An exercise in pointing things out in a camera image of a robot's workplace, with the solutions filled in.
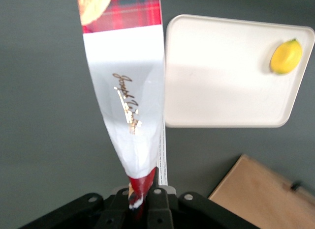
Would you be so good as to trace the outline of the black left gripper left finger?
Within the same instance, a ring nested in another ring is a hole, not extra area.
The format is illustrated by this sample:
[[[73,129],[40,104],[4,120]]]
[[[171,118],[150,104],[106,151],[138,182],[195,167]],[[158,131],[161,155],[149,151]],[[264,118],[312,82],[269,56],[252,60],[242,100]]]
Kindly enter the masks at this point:
[[[103,204],[103,210],[95,225],[96,229],[133,229],[129,203],[128,188],[117,189]]]

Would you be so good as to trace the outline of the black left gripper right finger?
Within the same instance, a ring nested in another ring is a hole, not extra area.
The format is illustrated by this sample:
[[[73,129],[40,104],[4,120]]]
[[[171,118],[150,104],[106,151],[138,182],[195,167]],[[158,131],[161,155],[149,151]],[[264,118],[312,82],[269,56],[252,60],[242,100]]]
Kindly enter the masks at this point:
[[[147,228],[173,229],[173,217],[169,208],[168,194],[163,188],[153,188],[147,198]]]

